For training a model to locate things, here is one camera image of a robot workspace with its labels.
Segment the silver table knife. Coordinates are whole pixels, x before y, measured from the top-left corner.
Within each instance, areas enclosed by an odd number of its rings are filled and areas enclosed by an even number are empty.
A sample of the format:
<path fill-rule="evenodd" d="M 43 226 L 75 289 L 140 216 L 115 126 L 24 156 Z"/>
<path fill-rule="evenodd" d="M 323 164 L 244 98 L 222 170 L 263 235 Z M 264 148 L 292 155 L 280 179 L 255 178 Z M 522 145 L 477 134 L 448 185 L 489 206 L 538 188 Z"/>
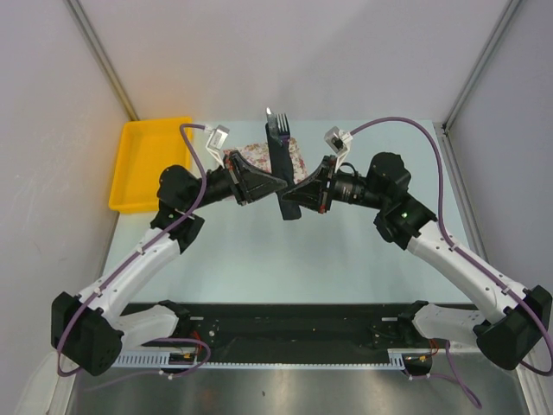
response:
<path fill-rule="evenodd" d="M 269 134 L 273 137 L 277 137 L 278 136 L 277 115 L 269 107 L 265 109 L 265 114 L 266 114 L 267 130 Z"/>

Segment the iridescent green fork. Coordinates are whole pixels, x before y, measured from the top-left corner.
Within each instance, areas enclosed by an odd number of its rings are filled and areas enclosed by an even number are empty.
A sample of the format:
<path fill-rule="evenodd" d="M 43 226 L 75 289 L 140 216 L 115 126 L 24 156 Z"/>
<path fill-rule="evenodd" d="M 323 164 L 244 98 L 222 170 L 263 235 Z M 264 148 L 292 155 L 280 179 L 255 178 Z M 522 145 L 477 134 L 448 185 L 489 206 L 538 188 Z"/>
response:
<path fill-rule="evenodd" d="M 282 144 L 288 144 L 290 140 L 290 128 L 287 115 L 279 113 L 276 115 L 277 134 Z"/>

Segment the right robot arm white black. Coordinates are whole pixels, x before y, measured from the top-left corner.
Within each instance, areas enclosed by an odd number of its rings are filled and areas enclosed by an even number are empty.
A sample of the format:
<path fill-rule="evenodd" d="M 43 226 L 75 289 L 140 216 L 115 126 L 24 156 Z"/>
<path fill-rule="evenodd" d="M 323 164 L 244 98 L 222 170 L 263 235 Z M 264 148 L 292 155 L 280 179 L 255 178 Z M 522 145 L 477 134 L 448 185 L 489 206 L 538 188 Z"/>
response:
<path fill-rule="evenodd" d="M 408 191 L 410 172 L 401 156 L 381 152 L 366 176 L 343 172 L 335 156 L 283 194 L 303 208 L 326 213 L 340 201 L 374 208 L 374 225 L 388 243 L 410 252 L 438 270 L 463 292 L 474 311 L 418 301 L 398 325 L 400 340 L 418 347 L 428 338 L 477 347 L 496 366 L 513 370 L 544 338 L 552 296 L 543 287 L 528 289 L 490 266 L 455 240 L 435 214 Z"/>

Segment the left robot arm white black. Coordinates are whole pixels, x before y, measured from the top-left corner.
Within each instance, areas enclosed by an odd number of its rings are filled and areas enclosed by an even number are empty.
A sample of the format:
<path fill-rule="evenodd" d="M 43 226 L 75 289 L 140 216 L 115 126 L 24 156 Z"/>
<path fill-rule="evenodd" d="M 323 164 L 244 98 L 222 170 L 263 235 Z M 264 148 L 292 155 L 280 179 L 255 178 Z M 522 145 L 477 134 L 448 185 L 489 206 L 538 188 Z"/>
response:
<path fill-rule="evenodd" d="M 179 346 L 191 335 L 185 310 L 169 300 L 125 315 L 134 296 L 195 241 L 205 221 L 194 214 L 232 197 L 247 205 L 285 189 L 286 181 L 247 162 L 239 152 L 224 157 L 216 170 L 195 177 L 181 165 L 160 175 L 155 218 L 134 250 L 109 273 L 77 295 L 62 292 L 52 303 L 51 343 L 60 358 L 98 376 L 121 352 L 167 340 Z"/>

